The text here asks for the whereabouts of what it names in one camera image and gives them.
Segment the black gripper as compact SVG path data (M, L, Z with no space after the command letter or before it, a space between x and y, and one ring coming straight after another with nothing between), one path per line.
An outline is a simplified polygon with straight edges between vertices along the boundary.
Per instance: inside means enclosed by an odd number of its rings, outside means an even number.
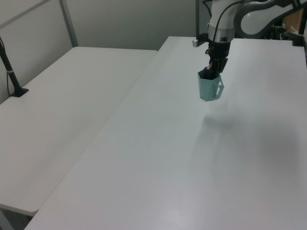
M227 57L229 55L230 45L230 42L209 42L205 54L210 56L210 61L209 65L204 68L204 78L216 78L216 72L223 72L228 61Z

